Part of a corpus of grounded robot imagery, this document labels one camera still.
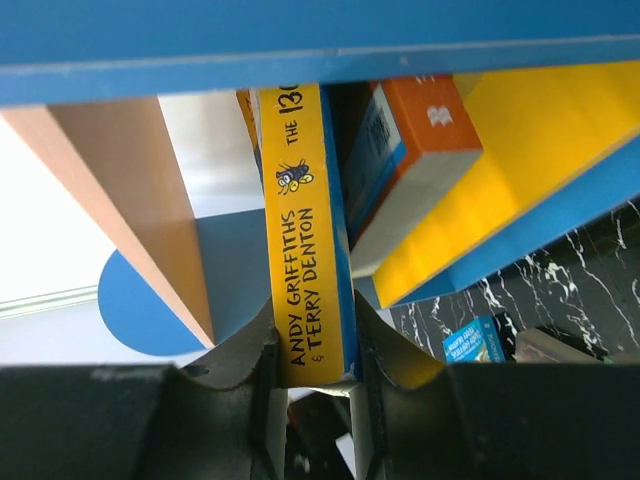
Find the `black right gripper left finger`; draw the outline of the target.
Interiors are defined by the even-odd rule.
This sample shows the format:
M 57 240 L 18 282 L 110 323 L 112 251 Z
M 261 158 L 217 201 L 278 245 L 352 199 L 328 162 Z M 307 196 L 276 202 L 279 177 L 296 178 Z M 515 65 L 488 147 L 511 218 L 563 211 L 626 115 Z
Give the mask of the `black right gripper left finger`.
M 5 479 L 276 479 L 279 337 L 265 304 L 195 362 L 1 371 Z

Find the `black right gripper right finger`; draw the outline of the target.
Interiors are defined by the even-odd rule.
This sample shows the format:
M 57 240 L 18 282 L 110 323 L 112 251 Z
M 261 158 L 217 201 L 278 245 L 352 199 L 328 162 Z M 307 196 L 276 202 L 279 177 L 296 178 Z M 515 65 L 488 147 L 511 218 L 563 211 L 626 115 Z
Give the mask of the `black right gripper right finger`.
M 443 364 L 355 299 L 361 479 L 635 479 L 633 364 Z

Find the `orange treehouse book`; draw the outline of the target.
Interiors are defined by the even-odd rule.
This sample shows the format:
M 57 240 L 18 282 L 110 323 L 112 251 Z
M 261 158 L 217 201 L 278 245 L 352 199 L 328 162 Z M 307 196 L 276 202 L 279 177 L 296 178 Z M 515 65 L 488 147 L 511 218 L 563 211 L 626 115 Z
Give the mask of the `orange treehouse book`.
M 373 274 L 481 156 L 450 76 L 371 83 L 342 186 L 354 277 Z

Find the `yellow 130-storey treehouse book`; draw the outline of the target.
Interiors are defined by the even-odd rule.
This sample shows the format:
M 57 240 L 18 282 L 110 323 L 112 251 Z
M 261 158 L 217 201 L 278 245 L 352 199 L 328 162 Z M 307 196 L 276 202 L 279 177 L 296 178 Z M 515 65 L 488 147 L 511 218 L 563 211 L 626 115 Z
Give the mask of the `yellow 130-storey treehouse book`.
M 264 192 L 281 381 L 348 390 L 358 378 L 358 340 L 328 93 L 310 84 L 236 98 Z

